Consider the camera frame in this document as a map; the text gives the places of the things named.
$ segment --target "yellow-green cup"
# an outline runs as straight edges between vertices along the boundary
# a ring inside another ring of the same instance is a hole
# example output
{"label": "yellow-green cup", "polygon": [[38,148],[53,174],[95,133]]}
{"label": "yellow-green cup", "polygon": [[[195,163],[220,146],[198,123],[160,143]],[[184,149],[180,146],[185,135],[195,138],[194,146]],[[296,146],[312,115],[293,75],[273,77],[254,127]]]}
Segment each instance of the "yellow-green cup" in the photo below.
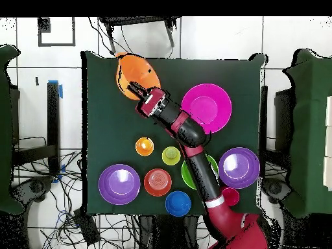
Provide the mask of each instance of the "yellow-green cup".
{"label": "yellow-green cup", "polygon": [[181,153],[176,147],[170,146],[165,148],[161,154],[161,158],[167,165],[176,165],[180,161]]}

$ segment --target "blue bowl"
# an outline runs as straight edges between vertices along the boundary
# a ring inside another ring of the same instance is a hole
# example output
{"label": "blue bowl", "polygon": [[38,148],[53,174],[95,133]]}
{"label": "blue bowl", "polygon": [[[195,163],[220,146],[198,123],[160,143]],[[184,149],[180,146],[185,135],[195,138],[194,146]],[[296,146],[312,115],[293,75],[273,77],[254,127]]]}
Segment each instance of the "blue bowl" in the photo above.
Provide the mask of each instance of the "blue bowl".
{"label": "blue bowl", "polygon": [[165,207],[167,212],[172,216],[182,217],[188,214],[191,207],[191,201],[186,193],[175,191],[167,196]]}

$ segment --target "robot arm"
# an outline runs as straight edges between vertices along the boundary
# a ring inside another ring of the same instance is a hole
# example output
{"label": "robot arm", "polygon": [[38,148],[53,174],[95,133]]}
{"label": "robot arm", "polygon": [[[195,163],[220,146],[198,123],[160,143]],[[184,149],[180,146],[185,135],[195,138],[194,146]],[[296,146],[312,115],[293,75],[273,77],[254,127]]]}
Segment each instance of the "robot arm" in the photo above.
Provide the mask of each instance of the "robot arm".
{"label": "robot arm", "polygon": [[179,144],[189,172],[202,199],[207,217],[224,239],[224,249],[268,249],[265,226],[260,215],[236,213],[225,203],[218,179],[215,177],[203,144],[206,134],[188,113],[159,88],[145,89],[131,82],[128,89],[140,98],[136,107],[143,117],[151,117]]}

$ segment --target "small red cup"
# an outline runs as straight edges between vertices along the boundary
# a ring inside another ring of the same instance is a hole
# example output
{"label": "small red cup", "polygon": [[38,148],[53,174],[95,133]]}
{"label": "small red cup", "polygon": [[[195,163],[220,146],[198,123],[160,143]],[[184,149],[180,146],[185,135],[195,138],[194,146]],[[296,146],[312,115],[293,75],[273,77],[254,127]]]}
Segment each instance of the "small red cup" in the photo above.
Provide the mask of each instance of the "small red cup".
{"label": "small red cup", "polygon": [[221,193],[224,196],[225,202],[227,203],[228,206],[234,206],[240,200],[240,194],[234,188],[228,186],[222,186]]}

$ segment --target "blue tape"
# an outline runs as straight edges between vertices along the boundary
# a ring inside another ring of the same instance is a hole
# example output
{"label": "blue tape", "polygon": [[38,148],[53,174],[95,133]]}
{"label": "blue tape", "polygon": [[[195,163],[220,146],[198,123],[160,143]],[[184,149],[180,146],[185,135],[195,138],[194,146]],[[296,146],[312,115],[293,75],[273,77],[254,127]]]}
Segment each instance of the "blue tape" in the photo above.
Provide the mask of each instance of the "blue tape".
{"label": "blue tape", "polygon": [[[64,164],[61,165],[61,170],[60,170],[60,171],[61,171],[61,172],[65,172],[65,165],[64,165]],[[62,179],[62,175],[61,175],[61,174],[58,175],[58,179],[59,179],[59,180]],[[54,181],[53,181],[54,184],[57,184],[58,182],[59,182],[58,180],[54,180]]]}
{"label": "blue tape", "polygon": [[64,94],[62,93],[62,84],[59,85],[59,97],[60,97],[61,99],[63,99],[63,97],[64,97]]}
{"label": "blue tape", "polygon": [[[58,80],[49,80],[49,83],[55,83],[55,84],[59,85],[59,81]],[[64,97],[64,93],[63,93],[63,90],[62,90],[62,84],[59,85],[59,97],[61,99],[63,99],[63,97]]]}

